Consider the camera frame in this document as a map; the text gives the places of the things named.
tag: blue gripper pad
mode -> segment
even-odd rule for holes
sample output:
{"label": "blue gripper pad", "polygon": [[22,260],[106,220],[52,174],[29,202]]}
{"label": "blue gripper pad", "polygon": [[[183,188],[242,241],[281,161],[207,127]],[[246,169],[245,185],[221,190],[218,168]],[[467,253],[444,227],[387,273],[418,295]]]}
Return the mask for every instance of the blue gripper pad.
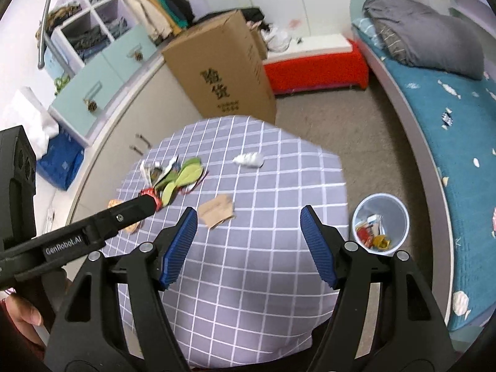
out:
{"label": "blue gripper pad", "polygon": [[302,209],[299,215],[299,223],[319,275],[332,288],[337,282],[336,273],[334,272],[334,256],[307,207]]}
{"label": "blue gripper pad", "polygon": [[198,215],[192,210],[180,226],[178,233],[175,235],[169,249],[164,255],[162,263],[162,275],[159,282],[164,289],[176,282],[183,267],[189,248],[193,243],[194,236],[197,234]]}

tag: blue bag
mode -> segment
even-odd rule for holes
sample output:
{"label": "blue bag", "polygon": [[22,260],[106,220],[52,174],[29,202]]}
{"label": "blue bag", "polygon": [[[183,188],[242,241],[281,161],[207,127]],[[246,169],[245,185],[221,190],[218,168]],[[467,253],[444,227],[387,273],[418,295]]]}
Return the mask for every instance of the blue bag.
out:
{"label": "blue bag", "polygon": [[51,185],[67,190],[84,159],[84,148],[59,125],[59,135],[50,139],[48,150],[38,160],[36,172]]}

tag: checkered tablecloth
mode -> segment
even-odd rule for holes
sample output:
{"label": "checkered tablecloth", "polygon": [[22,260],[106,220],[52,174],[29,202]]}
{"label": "checkered tablecloth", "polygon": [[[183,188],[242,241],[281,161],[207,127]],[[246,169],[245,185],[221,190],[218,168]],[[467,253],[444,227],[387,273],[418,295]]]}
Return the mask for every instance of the checkered tablecloth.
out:
{"label": "checkered tablecloth", "polygon": [[[232,159],[262,152],[259,170]],[[299,212],[312,204],[324,224],[348,237],[346,186],[339,158],[268,123],[229,116],[178,131],[145,157],[150,163],[200,156],[208,177],[191,194],[121,231],[105,255],[129,253],[174,225],[187,206],[231,194],[236,218],[198,232],[176,283],[161,296],[191,366],[225,368],[271,361],[312,345],[312,330],[328,319],[337,293],[321,281],[299,229]],[[116,198],[145,187],[135,164]],[[133,327],[127,286],[120,286],[125,323]]]}

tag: white cabinet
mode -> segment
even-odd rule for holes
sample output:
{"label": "white cabinet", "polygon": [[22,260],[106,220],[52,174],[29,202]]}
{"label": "white cabinet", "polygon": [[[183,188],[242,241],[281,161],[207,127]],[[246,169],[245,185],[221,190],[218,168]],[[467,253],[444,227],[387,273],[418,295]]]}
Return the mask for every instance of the white cabinet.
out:
{"label": "white cabinet", "polygon": [[148,142],[159,144],[202,117],[167,65],[163,65],[133,100],[93,164],[72,220],[107,207],[133,164],[146,154]]}

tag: drawer handle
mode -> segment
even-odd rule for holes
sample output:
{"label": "drawer handle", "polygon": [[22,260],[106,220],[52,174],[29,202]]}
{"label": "drawer handle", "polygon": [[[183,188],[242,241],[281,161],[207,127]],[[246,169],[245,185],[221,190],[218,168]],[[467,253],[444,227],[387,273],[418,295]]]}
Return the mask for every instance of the drawer handle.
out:
{"label": "drawer handle", "polygon": [[135,137],[136,138],[139,138],[141,141],[143,141],[147,146],[148,146],[148,149],[151,150],[152,149],[152,145],[150,144],[150,142],[143,136],[143,134],[138,134],[136,133],[135,134]]}
{"label": "drawer handle", "polygon": [[137,46],[133,47],[127,54],[128,58],[134,58],[136,61],[142,61],[143,60],[142,49],[143,47],[141,46],[141,44],[138,44]]}
{"label": "drawer handle", "polygon": [[99,93],[99,91],[103,88],[103,85],[101,81],[98,81],[93,88],[89,90],[89,92],[86,94],[86,96],[83,98],[83,102],[88,108],[88,111],[90,113],[95,113],[96,110],[98,109],[98,105],[96,104],[95,98],[96,94]]}
{"label": "drawer handle", "polygon": [[131,150],[133,150],[134,152],[136,152],[137,154],[139,154],[140,156],[143,156],[143,152],[141,152],[140,150],[138,150],[134,145],[130,145],[129,148]]}

